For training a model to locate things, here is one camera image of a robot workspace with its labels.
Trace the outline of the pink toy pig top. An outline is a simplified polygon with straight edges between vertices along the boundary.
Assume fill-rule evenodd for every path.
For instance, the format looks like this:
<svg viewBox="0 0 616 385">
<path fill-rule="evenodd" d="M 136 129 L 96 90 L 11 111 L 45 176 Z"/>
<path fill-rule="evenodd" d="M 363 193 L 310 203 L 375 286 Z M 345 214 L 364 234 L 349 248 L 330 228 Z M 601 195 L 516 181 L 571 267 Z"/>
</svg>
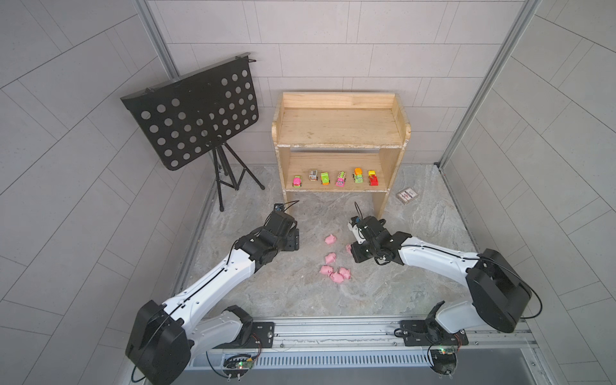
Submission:
<svg viewBox="0 0 616 385">
<path fill-rule="evenodd" d="M 336 241 L 337 241 L 337 237 L 335 237 L 335 235 L 333 235 L 333 234 L 330 234 L 329 236 L 327 236 L 327 237 L 325 238 L 325 243 L 326 243 L 327 245 L 332 245 L 332 244 L 334 244 Z"/>
</svg>

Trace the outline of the red yellow toy truck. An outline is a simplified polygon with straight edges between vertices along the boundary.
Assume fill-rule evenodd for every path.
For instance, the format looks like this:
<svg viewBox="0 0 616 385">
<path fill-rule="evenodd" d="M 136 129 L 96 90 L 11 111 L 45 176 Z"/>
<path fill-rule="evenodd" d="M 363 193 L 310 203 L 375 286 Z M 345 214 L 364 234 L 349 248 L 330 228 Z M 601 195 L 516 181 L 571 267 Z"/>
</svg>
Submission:
<svg viewBox="0 0 616 385">
<path fill-rule="evenodd" d="M 369 185 L 370 186 L 378 186 L 379 185 L 378 176 L 376 175 L 376 172 L 374 170 L 369 170 L 368 171 L 368 179 L 369 179 Z"/>
</svg>

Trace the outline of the orange green mixer truck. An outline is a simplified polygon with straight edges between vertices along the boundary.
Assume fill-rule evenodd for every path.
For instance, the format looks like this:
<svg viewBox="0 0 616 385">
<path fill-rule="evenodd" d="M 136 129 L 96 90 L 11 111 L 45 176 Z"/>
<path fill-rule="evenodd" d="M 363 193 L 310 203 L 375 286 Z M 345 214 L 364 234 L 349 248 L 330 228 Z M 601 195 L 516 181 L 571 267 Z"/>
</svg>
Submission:
<svg viewBox="0 0 616 385">
<path fill-rule="evenodd" d="M 353 179 L 355 183 L 361 184 L 364 182 L 364 173 L 361 168 L 355 168 L 353 171 Z"/>
</svg>

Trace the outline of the pink green block toy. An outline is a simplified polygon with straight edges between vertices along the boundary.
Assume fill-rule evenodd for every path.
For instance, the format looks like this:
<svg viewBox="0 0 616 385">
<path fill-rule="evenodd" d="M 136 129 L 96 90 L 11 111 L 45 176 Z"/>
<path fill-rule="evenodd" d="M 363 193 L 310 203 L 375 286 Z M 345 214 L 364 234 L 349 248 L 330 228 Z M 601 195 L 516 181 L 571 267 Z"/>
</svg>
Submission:
<svg viewBox="0 0 616 385">
<path fill-rule="evenodd" d="M 345 171 L 340 171 L 337 175 L 336 181 L 335 181 L 335 185 L 337 187 L 343 188 L 346 184 L 346 175 L 347 173 Z"/>
</svg>

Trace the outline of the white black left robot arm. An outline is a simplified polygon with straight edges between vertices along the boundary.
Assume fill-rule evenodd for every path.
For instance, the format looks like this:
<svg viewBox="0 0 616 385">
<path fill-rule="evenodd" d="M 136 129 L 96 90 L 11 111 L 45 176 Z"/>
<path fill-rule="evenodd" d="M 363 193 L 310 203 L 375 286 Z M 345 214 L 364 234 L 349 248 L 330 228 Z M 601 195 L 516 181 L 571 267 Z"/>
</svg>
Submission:
<svg viewBox="0 0 616 385">
<path fill-rule="evenodd" d="M 222 344 L 243 345 L 253 319 L 242 308 L 231 306 L 213 319 L 205 316 L 279 252 L 298 247 L 297 221 L 273 210 L 263 226 L 239 237 L 221 262 L 190 287 L 161 304 L 145 303 L 136 313 L 125 351 L 134 369 L 152 384 L 171 384 L 192 357 Z"/>
</svg>

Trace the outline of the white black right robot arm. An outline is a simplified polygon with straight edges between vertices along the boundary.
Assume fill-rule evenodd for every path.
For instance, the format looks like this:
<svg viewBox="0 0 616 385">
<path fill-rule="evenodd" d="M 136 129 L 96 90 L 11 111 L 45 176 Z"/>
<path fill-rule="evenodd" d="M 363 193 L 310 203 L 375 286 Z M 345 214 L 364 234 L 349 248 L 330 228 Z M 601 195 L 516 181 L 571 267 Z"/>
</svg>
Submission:
<svg viewBox="0 0 616 385">
<path fill-rule="evenodd" d="M 351 253 L 357 263 L 396 263 L 426 269 L 465 287 L 464 298 L 437 303 L 425 319 L 427 334 L 438 342 L 469 327 L 489 326 L 512 333 L 523 319 L 534 291 L 496 250 L 467 253 L 420 240 L 411 234 L 390 234 L 386 221 L 352 217 L 348 228 L 355 237 Z"/>
</svg>

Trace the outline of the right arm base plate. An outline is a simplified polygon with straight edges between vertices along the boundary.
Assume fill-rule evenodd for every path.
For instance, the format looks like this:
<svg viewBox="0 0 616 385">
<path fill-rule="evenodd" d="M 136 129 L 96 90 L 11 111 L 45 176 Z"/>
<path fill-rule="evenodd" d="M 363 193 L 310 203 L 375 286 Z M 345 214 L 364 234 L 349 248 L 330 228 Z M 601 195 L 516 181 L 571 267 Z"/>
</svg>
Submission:
<svg viewBox="0 0 616 385">
<path fill-rule="evenodd" d="M 425 320 L 403 320 L 394 330 L 396 338 L 404 340 L 406 347 L 428 347 L 433 345 L 446 347 L 463 347 L 469 344 L 468 335 L 464 330 L 450 334 L 442 329 L 436 322 Z"/>
</svg>

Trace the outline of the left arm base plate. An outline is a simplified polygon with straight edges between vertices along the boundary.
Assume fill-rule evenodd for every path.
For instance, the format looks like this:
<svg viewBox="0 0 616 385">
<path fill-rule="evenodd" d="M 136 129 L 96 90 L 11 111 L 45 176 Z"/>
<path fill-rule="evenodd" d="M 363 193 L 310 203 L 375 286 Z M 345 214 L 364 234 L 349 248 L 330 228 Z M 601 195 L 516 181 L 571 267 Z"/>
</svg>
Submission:
<svg viewBox="0 0 616 385">
<path fill-rule="evenodd" d="M 243 328 L 234 341 L 218 345 L 216 349 L 269 349 L 274 344 L 274 335 L 274 322 L 254 322 L 250 330 Z"/>
</svg>

